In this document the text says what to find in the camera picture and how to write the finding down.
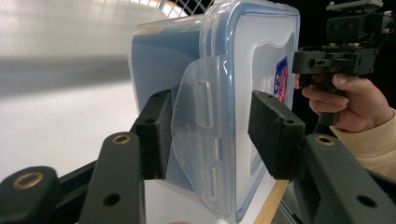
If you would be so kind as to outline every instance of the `plastic container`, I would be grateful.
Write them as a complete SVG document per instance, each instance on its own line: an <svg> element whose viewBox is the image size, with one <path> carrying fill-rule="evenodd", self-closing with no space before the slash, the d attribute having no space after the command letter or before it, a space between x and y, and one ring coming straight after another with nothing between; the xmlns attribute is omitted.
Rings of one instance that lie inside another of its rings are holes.
<svg viewBox="0 0 396 224"><path fill-rule="evenodd" d="M293 7L240 0L134 33L129 62L138 107L172 90L177 165L204 206L228 222L241 221L266 171L248 137L251 93L272 93L291 108L299 24Z"/></svg>

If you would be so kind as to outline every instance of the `beige sleeve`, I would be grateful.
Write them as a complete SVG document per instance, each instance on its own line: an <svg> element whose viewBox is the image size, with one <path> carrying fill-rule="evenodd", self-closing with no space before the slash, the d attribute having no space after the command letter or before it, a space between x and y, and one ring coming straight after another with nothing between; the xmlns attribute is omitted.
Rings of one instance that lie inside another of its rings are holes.
<svg viewBox="0 0 396 224"><path fill-rule="evenodd" d="M345 133L331 127L366 169L396 180L396 110L387 123L361 133Z"/></svg>

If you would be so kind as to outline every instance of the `wire rack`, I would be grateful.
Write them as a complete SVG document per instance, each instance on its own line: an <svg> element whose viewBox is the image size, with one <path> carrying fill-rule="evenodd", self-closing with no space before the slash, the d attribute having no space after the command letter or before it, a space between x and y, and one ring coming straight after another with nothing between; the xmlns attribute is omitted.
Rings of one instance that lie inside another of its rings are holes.
<svg viewBox="0 0 396 224"><path fill-rule="evenodd" d="M211 7L215 0L130 0L139 5L156 7L160 9L167 18L179 18L203 14Z"/></svg>

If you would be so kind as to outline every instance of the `label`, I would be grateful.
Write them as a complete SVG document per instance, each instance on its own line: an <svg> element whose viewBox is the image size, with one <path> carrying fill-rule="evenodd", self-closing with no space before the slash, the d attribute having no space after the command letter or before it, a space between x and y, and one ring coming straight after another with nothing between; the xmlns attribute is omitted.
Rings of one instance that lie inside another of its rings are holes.
<svg viewBox="0 0 396 224"><path fill-rule="evenodd" d="M276 65L274 96L282 103L286 99L286 80L288 76L288 60L287 57L282 59Z"/></svg>

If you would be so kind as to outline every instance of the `hand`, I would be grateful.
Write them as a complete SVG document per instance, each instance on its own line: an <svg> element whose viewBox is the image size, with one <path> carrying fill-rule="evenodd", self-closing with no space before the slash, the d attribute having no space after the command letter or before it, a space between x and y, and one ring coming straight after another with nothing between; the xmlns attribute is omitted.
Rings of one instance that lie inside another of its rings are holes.
<svg viewBox="0 0 396 224"><path fill-rule="evenodd" d="M303 88L303 96L309 99L309 106L316 113L340 112L336 128L345 132L359 133L380 126L394 116L382 92L368 79L335 75L334 86L346 92L346 96L329 94L316 84Z"/></svg>

